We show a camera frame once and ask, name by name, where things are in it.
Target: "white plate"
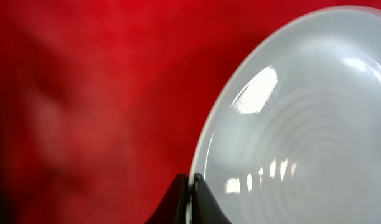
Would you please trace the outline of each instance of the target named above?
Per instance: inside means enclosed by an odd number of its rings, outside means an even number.
[[[215,103],[195,172],[232,223],[381,223],[381,11],[314,12],[260,44]]]

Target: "plate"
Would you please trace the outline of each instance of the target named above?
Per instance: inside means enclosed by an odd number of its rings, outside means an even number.
[[[381,11],[325,9],[262,42],[214,104],[195,172],[232,223],[381,223]]]

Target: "red background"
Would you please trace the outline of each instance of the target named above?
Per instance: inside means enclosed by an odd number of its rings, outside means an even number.
[[[0,1],[0,183],[15,223],[142,223],[214,100],[305,13],[381,1]]]

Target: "glossy white surface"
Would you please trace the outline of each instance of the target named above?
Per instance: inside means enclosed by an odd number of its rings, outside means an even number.
[[[193,172],[233,223],[381,223],[381,12],[315,12],[264,41],[213,107]]]

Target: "red surface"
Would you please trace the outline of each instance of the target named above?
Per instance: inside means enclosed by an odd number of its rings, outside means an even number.
[[[0,171],[15,223],[142,223],[237,65],[310,11],[381,1],[0,3]]]

